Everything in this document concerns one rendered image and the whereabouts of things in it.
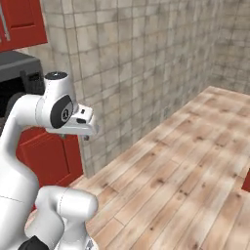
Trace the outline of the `red wall cupboard door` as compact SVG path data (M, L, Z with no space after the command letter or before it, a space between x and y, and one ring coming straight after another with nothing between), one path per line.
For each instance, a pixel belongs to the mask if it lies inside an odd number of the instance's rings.
M40 0L0 0L11 41L7 41L0 19L0 52L47 42Z

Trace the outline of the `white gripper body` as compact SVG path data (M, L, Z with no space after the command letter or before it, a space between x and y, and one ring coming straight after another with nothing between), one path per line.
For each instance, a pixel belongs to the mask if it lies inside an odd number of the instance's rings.
M52 127L46 127L45 130L52 134L66 134L66 135L81 135L81 136L93 136L99 132L99 125L94 123L87 124L69 124L64 125L59 129Z

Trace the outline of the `red base cupboard door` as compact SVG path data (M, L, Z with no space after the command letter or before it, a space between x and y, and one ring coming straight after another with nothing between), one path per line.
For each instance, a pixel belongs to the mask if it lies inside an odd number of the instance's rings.
M36 174L40 187L67 187L83 175L77 136L62 138L32 127L21 133L16 155Z

